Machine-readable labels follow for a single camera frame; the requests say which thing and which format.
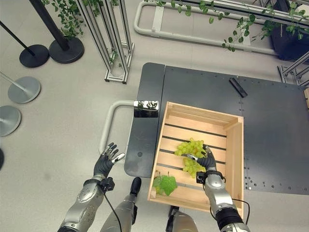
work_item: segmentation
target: gray floor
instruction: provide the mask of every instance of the gray floor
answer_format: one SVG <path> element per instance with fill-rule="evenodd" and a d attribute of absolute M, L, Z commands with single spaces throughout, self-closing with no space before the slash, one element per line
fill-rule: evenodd
<path fill-rule="evenodd" d="M 119 99 L 135 99 L 144 63 L 164 63 L 268 80 L 279 80 L 276 65 L 289 64 L 268 55 L 242 51 L 230 53 L 214 46 L 138 35 L 133 30 L 133 20 L 139 2 L 126 1 L 131 37 L 136 44 L 127 85 L 104 82 L 106 69 L 87 29 L 81 38 L 85 54 L 79 61 L 62 65 L 49 59 L 36 69 L 27 69 L 19 63 L 22 47 L 0 30 L 1 71 L 13 79 L 31 75 L 42 84 L 37 99 L 17 105 L 7 97 L 9 84 L 0 80 L 0 105 L 13 105 L 22 112 L 19 128 L 1 139 L 5 153 L 5 164 L 0 171 L 1 231 L 57 231 L 83 182 L 91 177 L 109 105 Z M 49 10 L 58 23 L 53 9 Z M 149 28 L 153 15 L 153 8 L 145 9 L 140 25 Z M 207 30 L 203 31 L 205 27 L 200 15 L 186 18 L 184 14 L 165 12 L 164 17 L 164 30 L 205 37 L 211 30 L 212 37 L 217 39 L 229 34 L 221 22 L 207 25 Z M 1 1 L 0 20 L 26 44 L 48 47 L 53 41 L 28 1 Z M 260 45 L 269 46 L 269 42 Z M 126 149 L 131 121 L 131 109 L 117 110 L 110 140 L 118 143 L 121 150 Z M 119 163 L 110 173 L 116 182 L 115 190 L 108 194 L 113 205 L 127 194 L 133 179 L 125 174 L 123 165 L 124 162 Z M 149 180 L 143 179 L 133 232 L 162 232 L 165 229 L 169 207 L 146 201 L 148 186 Z M 253 232 L 308 230 L 309 196 L 245 191 L 245 200 L 252 207 L 249 225 Z M 209 214 L 184 211 L 194 217 L 200 231 L 217 231 Z M 99 231 L 109 213 L 110 208 L 104 201 L 89 231 Z"/>

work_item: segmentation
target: stand base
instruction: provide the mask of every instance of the stand base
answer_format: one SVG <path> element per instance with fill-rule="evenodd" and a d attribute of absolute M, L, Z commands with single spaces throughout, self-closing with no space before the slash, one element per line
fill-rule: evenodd
<path fill-rule="evenodd" d="M 36 68 L 45 64 L 49 58 L 48 49 L 40 44 L 31 45 L 29 49 L 35 54 L 31 55 L 26 49 L 19 56 L 19 61 L 27 68 Z"/>
<path fill-rule="evenodd" d="M 49 55 L 50 57 L 61 64 L 68 64 L 77 61 L 84 54 L 84 45 L 83 43 L 73 37 L 68 40 L 69 49 L 67 51 L 63 51 L 59 46 L 58 42 L 55 40 L 49 47 Z"/>
<path fill-rule="evenodd" d="M 0 119 L 0 137 L 4 137 L 19 126 L 21 114 L 15 107 L 5 105 L 0 107 Z"/>
<path fill-rule="evenodd" d="M 8 90 L 9 99 L 15 103 L 23 104 L 32 101 L 37 97 L 41 90 L 40 82 L 32 76 L 24 76 L 17 79 L 15 82 L 26 89 L 21 90 L 14 84 L 11 84 Z"/>

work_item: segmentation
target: grape bunch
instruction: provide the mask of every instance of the grape bunch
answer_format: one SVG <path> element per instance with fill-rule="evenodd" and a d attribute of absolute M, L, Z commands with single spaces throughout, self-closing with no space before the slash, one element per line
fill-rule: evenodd
<path fill-rule="evenodd" d="M 197 158 L 202 158 L 204 157 L 202 152 L 205 152 L 205 150 L 203 149 L 203 144 L 204 144 L 203 140 L 195 141 L 193 138 L 190 138 L 189 142 L 187 143 L 183 142 L 179 146 L 177 146 L 178 150 L 175 151 L 174 154 L 177 156 L 181 156 L 182 154 L 190 153 Z M 203 166 L 199 165 L 197 162 L 195 162 L 190 158 L 184 158 L 183 163 L 184 163 L 183 171 L 188 172 L 192 178 L 196 177 L 197 172 L 206 171 Z"/>

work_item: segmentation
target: robotic arm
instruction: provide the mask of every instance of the robotic arm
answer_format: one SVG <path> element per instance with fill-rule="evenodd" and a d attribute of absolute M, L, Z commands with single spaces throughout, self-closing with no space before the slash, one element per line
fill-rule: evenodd
<path fill-rule="evenodd" d="M 94 221 L 96 211 L 103 201 L 103 192 L 112 190 L 112 178 L 107 178 L 113 165 L 125 157 L 117 154 L 117 146 L 109 144 L 94 167 L 94 175 L 86 180 L 72 207 L 67 211 L 58 232 L 86 232 Z"/>
<path fill-rule="evenodd" d="M 206 172 L 197 172 L 197 183 L 204 185 L 211 209 L 217 220 L 221 232 L 250 232 L 248 226 L 243 223 L 233 204 L 230 194 L 225 190 L 225 182 L 221 172 L 217 171 L 216 161 L 208 146 L 203 147 L 207 152 L 207 158 L 196 158 L 191 154 L 185 154 L 201 166 Z"/>

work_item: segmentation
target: wooden crate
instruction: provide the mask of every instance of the wooden crate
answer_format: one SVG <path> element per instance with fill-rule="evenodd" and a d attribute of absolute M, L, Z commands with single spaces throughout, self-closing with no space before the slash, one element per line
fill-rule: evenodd
<path fill-rule="evenodd" d="M 201 184 L 182 171 L 183 156 L 174 155 L 177 146 L 189 138 L 204 140 L 226 177 L 226 190 L 243 200 L 243 117 L 167 102 L 155 155 L 148 200 L 209 211 L 210 203 Z M 159 175 L 176 178 L 178 187 L 169 195 L 156 194 L 153 180 Z M 235 202 L 243 216 L 243 203 Z"/>

